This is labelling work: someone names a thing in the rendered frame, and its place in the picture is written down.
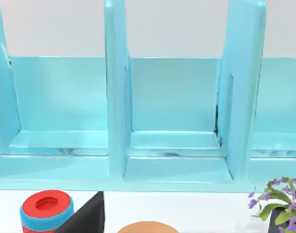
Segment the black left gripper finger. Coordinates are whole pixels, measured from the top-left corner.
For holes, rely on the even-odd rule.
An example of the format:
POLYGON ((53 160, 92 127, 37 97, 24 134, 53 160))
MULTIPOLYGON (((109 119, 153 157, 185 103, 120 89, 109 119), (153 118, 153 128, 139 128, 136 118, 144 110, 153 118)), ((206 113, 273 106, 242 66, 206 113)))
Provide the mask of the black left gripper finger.
POLYGON ((104 228, 104 193, 99 191, 59 228, 59 233, 104 233, 104 228))

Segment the brown bread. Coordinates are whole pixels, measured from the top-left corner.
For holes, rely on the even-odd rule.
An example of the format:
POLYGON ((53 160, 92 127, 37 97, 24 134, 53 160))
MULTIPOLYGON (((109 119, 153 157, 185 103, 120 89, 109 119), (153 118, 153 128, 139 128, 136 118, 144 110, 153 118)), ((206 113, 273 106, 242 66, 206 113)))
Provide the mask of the brown bread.
POLYGON ((156 221, 139 221, 129 224, 117 233, 179 233, 175 228, 156 221))

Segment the light blue rack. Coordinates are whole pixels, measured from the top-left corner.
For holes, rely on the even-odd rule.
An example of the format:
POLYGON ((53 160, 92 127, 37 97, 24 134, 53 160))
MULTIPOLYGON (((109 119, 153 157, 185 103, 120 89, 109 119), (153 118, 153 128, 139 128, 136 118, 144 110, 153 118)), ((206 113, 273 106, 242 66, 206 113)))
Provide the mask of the light blue rack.
POLYGON ((263 0, 0 0, 0 189, 249 192, 296 178, 296 58, 263 0))

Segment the purple flowered plant in black pot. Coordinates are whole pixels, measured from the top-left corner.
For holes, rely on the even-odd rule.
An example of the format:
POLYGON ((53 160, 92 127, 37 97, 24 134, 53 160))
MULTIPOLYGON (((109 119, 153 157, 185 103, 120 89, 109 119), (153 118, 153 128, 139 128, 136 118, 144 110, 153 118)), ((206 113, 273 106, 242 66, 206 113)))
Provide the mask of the purple flowered plant in black pot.
POLYGON ((248 208, 258 205, 254 217, 270 219, 268 233, 296 233, 296 178, 273 179, 262 194, 254 195, 255 191, 248 195, 248 208))

